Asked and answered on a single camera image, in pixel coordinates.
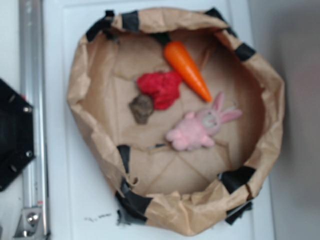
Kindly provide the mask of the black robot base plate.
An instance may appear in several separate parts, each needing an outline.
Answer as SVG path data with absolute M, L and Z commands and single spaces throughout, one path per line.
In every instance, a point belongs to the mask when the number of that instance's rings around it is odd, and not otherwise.
M 33 106 L 0 81 L 0 190 L 35 158 Z

